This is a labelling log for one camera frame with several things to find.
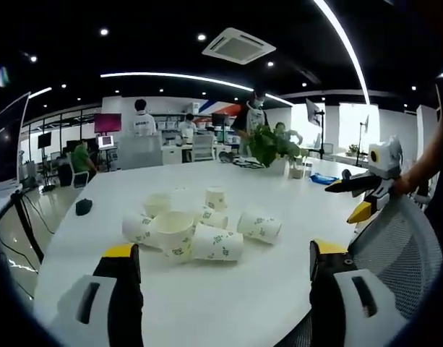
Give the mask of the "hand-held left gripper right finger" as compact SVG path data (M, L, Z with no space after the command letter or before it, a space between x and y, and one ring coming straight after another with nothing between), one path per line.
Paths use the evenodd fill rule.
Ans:
M347 249L310 242L311 344L387 346L406 326L395 295Z

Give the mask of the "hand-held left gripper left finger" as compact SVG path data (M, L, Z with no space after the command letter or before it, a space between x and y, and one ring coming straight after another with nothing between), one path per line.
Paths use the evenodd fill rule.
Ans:
M138 245L110 248L60 298L50 331L61 346L143 346L140 285Z

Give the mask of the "person's right hand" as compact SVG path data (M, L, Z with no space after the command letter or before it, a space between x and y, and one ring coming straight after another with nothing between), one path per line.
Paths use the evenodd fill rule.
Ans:
M424 180L423 169L415 165L395 181L393 185L394 192L397 195L409 194L415 191Z

